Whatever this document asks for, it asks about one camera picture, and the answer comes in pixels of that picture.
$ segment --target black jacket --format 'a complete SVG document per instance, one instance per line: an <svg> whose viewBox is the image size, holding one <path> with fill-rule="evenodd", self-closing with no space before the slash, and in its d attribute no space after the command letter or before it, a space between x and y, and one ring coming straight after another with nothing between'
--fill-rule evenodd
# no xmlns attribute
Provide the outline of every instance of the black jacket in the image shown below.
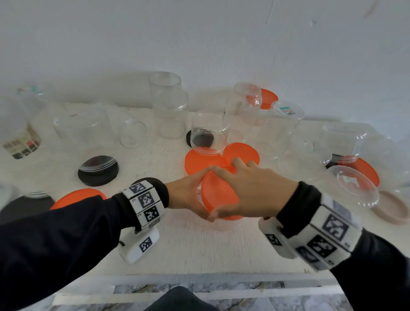
<svg viewBox="0 0 410 311"><path fill-rule="evenodd" d="M164 188L160 196L168 195ZM121 229L136 225L121 196L92 197L0 226L0 310L18 310L55 293L112 251ZM278 215L287 237L309 223L320 197L316 188L299 183ZM352 256L331 272L356 311L409 310L409 267L397 248L363 230ZM23 295L21 284L30 289Z"/></svg>

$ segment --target white table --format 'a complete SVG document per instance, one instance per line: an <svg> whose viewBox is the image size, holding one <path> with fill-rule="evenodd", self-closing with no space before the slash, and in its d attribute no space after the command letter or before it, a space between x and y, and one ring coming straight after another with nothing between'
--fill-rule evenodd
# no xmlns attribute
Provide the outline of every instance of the white table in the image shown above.
<svg viewBox="0 0 410 311"><path fill-rule="evenodd" d="M147 140L134 149L127 149L127 165L120 166L118 177L107 185L97 187L107 197L141 177L156 177L164 183L185 175L184 158L190 150L185 138L165 140L155 134L152 110L127 108L148 127ZM306 130L317 133L321 121L304 121ZM274 162L261 160L261 166L274 168ZM75 177L64 189L53 194L55 199L85 186ZM394 243L404 254L410 255L409 225L388 224L371 211L350 208L362 218L363 225ZM233 231L219 232L209 223L187 210L168 210L157 225L160 240L135 264L126 263L114 249L93 270L72 283L72 286L109 286L119 284L212 283L251 281L324 280L337 284L328 271L316 273L301 259L279 256L266 241L257 226L257 219L240 220ZM341 293L338 285L317 288L284 288L274 290L226 290L200 293L202 299L269 297L280 295L308 295L312 293ZM115 295L66 295L64 290L54 304L92 304L155 300L161 293Z"/></svg>

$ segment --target left hand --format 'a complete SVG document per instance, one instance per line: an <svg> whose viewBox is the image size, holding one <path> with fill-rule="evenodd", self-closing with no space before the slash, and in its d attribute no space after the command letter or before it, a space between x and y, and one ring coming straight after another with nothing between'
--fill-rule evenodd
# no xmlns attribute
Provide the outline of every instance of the left hand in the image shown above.
<svg viewBox="0 0 410 311"><path fill-rule="evenodd" d="M202 179L209 171L210 168L206 168L193 175L166 183L165 185L169 193L168 208L186 208L193 211L199 217L207 219L209 212L199 202L197 189Z"/></svg>

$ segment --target table surface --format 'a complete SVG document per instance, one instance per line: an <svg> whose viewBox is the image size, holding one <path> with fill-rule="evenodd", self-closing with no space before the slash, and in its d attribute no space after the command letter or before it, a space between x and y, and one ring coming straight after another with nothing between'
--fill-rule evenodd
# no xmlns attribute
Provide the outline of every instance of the table surface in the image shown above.
<svg viewBox="0 0 410 311"><path fill-rule="evenodd" d="M96 187L107 197L114 195L142 177L156 177L164 183L185 176L184 158L191 149L185 137L166 140L155 133L153 112L147 108L125 108L143 121L147 128L145 142L133 149L123 149L125 162L120 163L118 177L107 185ZM311 133L318 133L322 121L303 121L300 125ZM262 167L275 169L275 163L261 159ZM85 188L74 177L63 189L53 193L55 199ZM410 225L397 226L379 219L370 210L347 206L362 218L363 226L395 244L410 255L408 234ZM187 210L167 210L157 225L160 240L136 263L126 263L114 249L88 276L167 275L167 274L307 274L315 273L301 259L279 256L257 226L258 219L240 220L231 231L216 231L212 225Z"/></svg>

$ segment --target black pants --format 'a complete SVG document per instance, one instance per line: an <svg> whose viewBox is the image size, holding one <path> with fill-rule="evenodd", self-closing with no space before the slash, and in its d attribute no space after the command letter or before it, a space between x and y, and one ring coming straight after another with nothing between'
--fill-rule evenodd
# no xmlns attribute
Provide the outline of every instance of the black pants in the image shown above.
<svg viewBox="0 0 410 311"><path fill-rule="evenodd" d="M196 297L188 289L177 286L168 291L145 311L218 311Z"/></svg>

